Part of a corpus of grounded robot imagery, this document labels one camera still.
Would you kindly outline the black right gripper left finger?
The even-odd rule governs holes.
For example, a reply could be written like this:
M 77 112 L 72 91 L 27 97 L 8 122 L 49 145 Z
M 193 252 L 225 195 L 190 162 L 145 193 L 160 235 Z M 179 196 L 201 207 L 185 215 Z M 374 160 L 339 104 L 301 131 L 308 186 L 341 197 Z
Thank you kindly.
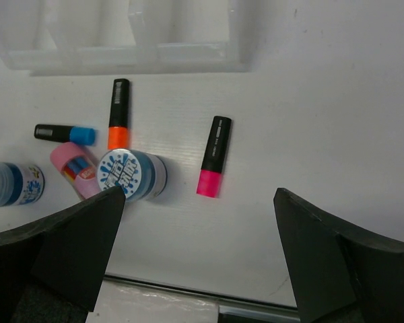
M 0 322 L 85 322 L 125 206 L 115 186 L 0 232 Z

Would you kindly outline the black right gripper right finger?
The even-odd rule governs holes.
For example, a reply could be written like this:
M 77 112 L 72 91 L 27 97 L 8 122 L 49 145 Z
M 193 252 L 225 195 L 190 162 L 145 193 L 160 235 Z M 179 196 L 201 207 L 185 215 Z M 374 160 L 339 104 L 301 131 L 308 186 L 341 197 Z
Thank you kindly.
M 273 205 L 301 322 L 404 322 L 404 242 L 285 188 Z

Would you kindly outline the blue cleaning gel jar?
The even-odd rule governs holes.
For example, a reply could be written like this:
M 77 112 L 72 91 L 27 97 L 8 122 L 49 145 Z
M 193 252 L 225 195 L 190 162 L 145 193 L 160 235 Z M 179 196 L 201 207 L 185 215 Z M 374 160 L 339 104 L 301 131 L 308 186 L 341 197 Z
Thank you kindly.
M 44 185 L 44 174 L 38 166 L 0 162 L 0 207 L 35 203 Z
M 168 173 L 156 155 L 113 149 L 99 161 L 96 177 L 101 190 L 120 186 L 126 201 L 135 202 L 160 195 L 166 187 Z

